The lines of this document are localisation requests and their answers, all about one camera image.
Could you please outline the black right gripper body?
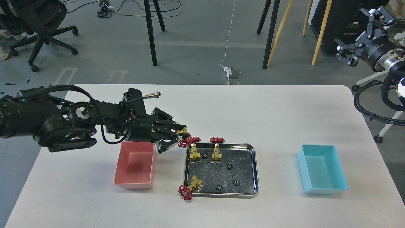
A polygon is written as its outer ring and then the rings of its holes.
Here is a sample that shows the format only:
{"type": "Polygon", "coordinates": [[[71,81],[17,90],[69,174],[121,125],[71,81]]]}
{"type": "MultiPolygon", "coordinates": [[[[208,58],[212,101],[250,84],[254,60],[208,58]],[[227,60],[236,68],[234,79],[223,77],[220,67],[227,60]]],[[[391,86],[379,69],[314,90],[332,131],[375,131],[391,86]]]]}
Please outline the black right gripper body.
{"type": "Polygon", "coordinates": [[[365,45],[361,60],[375,72],[390,71],[399,62],[399,43],[387,35],[373,39],[365,45]]]}

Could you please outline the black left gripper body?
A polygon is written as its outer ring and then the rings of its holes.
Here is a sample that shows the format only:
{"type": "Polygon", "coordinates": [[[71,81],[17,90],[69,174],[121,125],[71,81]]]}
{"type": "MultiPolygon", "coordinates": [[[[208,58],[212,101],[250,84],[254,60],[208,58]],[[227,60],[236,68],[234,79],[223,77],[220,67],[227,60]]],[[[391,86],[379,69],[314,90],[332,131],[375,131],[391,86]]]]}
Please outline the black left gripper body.
{"type": "Polygon", "coordinates": [[[153,115],[137,116],[133,121],[130,133],[126,137],[126,140],[156,143],[158,137],[153,126],[155,123],[156,117],[153,115]]]}

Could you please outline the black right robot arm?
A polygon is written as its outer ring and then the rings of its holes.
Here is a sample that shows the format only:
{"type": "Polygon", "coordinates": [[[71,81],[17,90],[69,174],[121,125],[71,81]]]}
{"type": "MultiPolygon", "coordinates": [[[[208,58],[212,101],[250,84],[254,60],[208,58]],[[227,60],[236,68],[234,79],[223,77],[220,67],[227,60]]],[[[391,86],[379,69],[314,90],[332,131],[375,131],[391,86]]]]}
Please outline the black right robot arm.
{"type": "Polygon", "coordinates": [[[373,80],[358,89],[353,104],[363,115],[383,123],[404,126],[404,120],[388,118],[372,113],[360,104],[361,93],[372,86],[381,87],[381,99],[391,109],[404,111],[404,45],[389,37],[387,31],[397,19],[384,6],[377,9],[360,9],[368,17],[366,30],[353,44],[346,45],[339,39],[337,58],[347,66],[356,67],[358,60],[367,63],[375,72],[386,71],[384,81],[373,80]]]}

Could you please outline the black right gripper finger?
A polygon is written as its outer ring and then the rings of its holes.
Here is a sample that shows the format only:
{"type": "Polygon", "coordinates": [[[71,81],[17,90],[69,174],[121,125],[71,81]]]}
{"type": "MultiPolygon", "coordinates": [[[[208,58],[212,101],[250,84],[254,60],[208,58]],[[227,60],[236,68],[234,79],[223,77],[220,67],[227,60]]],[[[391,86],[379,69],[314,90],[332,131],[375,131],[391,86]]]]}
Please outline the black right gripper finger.
{"type": "Polygon", "coordinates": [[[356,43],[369,43],[381,37],[396,43],[387,33],[387,30],[396,24],[396,19],[384,6],[370,10],[361,8],[360,11],[368,17],[368,22],[366,30],[356,39],[356,43]]]}
{"type": "Polygon", "coordinates": [[[343,43],[343,41],[337,38],[335,38],[334,41],[338,44],[338,53],[336,54],[336,57],[347,66],[356,67],[358,64],[358,59],[363,52],[364,44],[355,43],[346,45],[345,43],[343,43]]]}

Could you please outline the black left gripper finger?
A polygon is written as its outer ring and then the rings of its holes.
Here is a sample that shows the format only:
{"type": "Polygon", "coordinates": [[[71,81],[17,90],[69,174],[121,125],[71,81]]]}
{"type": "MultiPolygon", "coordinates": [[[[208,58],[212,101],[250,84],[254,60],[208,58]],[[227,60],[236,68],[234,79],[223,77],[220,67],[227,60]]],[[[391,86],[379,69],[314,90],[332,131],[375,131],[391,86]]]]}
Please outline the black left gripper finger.
{"type": "Polygon", "coordinates": [[[159,154],[167,151],[168,149],[172,148],[175,145],[178,145],[178,133],[175,133],[173,136],[170,136],[169,139],[166,140],[159,140],[156,142],[157,152],[159,154]]]}
{"type": "Polygon", "coordinates": [[[160,135],[187,135],[186,125],[178,124],[173,117],[159,108],[151,114],[151,133],[160,135]]]}

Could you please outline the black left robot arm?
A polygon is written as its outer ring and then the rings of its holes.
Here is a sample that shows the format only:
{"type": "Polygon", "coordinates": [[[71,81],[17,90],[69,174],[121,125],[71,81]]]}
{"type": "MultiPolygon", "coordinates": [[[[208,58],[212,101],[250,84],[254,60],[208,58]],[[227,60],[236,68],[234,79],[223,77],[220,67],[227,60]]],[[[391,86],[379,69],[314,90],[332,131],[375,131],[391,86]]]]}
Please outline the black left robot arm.
{"type": "Polygon", "coordinates": [[[20,91],[20,96],[1,98],[1,138],[32,136],[50,152],[89,148],[96,144],[96,125],[122,141],[151,142],[163,153],[170,147],[187,147],[192,138],[185,125],[155,108],[146,113],[145,99],[158,98],[160,92],[143,95],[130,88],[117,103],[95,100],[73,85],[39,87],[20,91]]]}

